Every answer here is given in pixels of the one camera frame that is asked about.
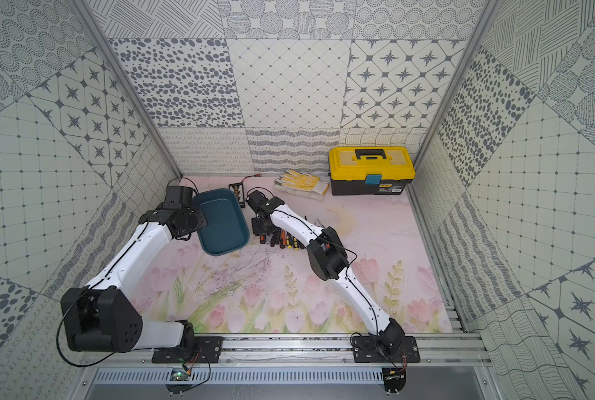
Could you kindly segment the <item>black grey handle screwdriver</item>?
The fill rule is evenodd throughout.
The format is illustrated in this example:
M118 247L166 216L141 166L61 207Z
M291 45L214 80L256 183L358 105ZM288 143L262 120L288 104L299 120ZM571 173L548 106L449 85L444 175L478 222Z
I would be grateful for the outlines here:
M271 236L270 246L273 248L279 243L279 231L276 231Z

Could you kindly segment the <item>large orange black screwdriver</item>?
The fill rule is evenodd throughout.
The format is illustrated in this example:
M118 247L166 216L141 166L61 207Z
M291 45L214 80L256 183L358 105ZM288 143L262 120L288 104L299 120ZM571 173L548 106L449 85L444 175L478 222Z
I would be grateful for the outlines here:
M286 234L284 230L281 230L279 234L279 247L282 249L286 248Z

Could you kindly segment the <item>teal plastic storage tray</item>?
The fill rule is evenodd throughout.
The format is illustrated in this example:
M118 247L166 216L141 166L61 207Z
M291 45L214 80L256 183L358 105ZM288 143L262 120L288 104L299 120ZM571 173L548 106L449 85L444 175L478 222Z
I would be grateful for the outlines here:
M250 233L236 196L227 188L199 193L194 206L204 213L207 226L198 231L205 253L213 257L232 253L249 243Z

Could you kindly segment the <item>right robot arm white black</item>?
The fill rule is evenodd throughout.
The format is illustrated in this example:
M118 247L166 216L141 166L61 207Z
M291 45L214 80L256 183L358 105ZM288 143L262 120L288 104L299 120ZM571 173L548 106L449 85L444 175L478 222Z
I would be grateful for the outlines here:
M402 326L384 311L372 298L352 271L350 255L356 256L342 245L332 227L322 228L295 213L278 197L267 197L253 189L246 203L258 220L259 233L270 235L284 231L306 248L310 267L322 281L334 283L347 298L373 337L374 347L390 357L398 353L405 338Z

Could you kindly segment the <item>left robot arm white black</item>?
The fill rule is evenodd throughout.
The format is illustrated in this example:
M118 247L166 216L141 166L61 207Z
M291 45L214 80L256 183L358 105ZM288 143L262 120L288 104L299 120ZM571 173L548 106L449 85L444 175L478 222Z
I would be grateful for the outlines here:
M155 363L199 360L200 347L192 324L146 320L131 303L132 292L158 253L173 240L188 241L208 223L194 202L194 187L169 186L164 202L139 218L138 226L119 253L82 288L61 298L63 316L57 338L73 352L116 353L154 350Z

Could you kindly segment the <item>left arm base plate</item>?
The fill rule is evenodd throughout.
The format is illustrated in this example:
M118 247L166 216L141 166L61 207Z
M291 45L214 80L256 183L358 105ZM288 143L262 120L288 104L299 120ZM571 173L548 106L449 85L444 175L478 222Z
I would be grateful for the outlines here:
M189 343L183 342L176 348L156 348L151 362L154 364L190 364L219 361L222 353L224 337L194 337Z

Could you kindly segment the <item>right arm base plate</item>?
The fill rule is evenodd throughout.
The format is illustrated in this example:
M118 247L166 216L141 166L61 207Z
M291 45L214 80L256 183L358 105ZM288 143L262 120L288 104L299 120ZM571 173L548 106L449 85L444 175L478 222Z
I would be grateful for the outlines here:
M417 340L412 336L404 336L396 347L378 341L376 336L354 333L350 337L350 344L355 363L399 365L404 361L407 363L421 362Z

